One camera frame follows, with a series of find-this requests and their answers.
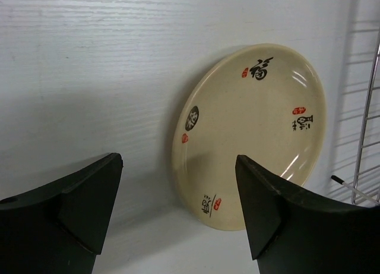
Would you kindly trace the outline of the beige ceramic plate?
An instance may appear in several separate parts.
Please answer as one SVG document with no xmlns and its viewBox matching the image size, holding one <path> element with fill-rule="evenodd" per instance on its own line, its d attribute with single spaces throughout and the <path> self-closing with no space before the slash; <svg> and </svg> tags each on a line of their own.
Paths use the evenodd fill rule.
<svg viewBox="0 0 380 274">
<path fill-rule="evenodd" d="M 179 197 L 204 225 L 243 230 L 237 156 L 303 185 L 326 125 L 324 89 L 304 56 L 272 43 L 241 49 L 206 73 L 180 113 L 171 160 Z"/>
</svg>

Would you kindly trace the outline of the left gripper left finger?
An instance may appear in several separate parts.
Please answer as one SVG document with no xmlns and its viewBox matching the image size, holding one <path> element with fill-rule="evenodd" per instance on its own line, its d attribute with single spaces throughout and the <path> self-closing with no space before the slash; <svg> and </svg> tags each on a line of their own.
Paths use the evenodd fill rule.
<svg viewBox="0 0 380 274">
<path fill-rule="evenodd" d="M 111 153 L 34 190 L 1 200 L 1 273 L 91 273 L 121 181 Z"/>
</svg>

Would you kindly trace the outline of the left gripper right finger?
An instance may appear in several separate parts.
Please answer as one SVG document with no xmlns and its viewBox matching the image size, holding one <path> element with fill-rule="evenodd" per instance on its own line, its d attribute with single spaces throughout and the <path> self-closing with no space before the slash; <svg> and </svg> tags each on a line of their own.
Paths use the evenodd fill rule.
<svg viewBox="0 0 380 274">
<path fill-rule="evenodd" d="M 235 173 L 260 273 L 379 272 L 379 207 L 320 196 L 245 155 Z"/>
</svg>

